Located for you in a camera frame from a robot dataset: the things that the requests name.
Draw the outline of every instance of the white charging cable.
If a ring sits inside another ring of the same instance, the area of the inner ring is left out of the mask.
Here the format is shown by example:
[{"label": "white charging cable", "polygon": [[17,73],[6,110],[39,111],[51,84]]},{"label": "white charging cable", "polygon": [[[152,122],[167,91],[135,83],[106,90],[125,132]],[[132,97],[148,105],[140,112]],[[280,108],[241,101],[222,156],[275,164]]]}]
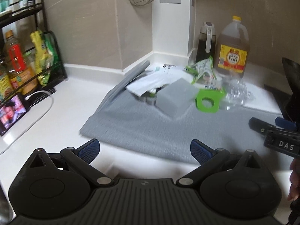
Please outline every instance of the white charging cable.
[{"label": "white charging cable", "polygon": [[4,153],[4,152],[6,152],[23,134],[25,134],[33,125],[35,125],[50,109],[51,109],[51,107],[53,106],[53,103],[54,103],[54,98],[53,98],[53,96],[51,95],[51,93],[49,93],[49,92],[47,92],[47,91],[37,91],[37,92],[34,92],[34,93],[32,93],[31,95],[29,95],[29,96],[27,96],[27,97],[25,97],[25,100],[28,100],[31,96],[33,96],[33,95],[35,95],[35,94],[37,94],[37,93],[45,93],[45,94],[47,94],[48,96],[50,96],[50,98],[51,98],[51,105],[50,105],[50,107],[47,109],[47,111],[45,111],[37,120],[35,120],[27,129],[25,129],[22,133],[20,133],[19,135],[18,135],[18,137],[13,141],[13,142],[11,142],[11,144],[8,146],[8,147],[6,147],[5,148],[5,150],[3,150],[2,152],[0,152],[0,156]]}]

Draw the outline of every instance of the smartphone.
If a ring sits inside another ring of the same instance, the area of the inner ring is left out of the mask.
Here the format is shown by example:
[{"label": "smartphone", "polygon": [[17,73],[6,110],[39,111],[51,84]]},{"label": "smartphone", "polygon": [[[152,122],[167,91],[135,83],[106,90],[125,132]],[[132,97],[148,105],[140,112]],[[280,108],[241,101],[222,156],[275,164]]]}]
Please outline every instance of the smartphone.
[{"label": "smartphone", "polygon": [[30,107],[21,93],[17,93],[0,105],[0,135],[3,136]]}]

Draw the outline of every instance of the phone screen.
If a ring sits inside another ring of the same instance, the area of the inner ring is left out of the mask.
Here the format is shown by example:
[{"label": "phone screen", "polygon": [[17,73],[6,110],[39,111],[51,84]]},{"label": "phone screen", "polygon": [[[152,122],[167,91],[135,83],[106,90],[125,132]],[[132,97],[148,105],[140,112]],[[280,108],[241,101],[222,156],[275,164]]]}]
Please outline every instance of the phone screen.
[{"label": "phone screen", "polygon": [[19,96],[15,95],[0,108],[0,120],[7,130],[25,113],[25,106],[22,104]]}]

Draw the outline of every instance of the clear plastic container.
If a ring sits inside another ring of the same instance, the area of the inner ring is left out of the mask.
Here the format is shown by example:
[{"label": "clear plastic container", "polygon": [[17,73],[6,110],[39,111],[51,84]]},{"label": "clear plastic container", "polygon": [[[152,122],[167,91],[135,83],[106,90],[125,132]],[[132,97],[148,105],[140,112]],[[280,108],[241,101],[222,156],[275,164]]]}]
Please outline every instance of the clear plastic container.
[{"label": "clear plastic container", "polygon": [[248,31],[241,20],[233,16],[217,40],[214,68],[221,74],[228,75],[233,70],[240,77],[244,76],[250,45]]}]

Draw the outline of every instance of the jug handle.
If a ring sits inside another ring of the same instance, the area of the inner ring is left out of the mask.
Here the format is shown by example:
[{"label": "jug handle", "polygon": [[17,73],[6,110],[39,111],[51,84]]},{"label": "jug handle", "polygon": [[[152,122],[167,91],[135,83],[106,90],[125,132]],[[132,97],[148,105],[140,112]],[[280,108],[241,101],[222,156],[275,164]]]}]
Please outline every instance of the jug handle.
[{"label": "jug handle", "polygon": [[206,47],[205,47],[206,53],[210,52],[211,44],[212,44],[212,29],[207,28],[207,38],[206,38]]}]

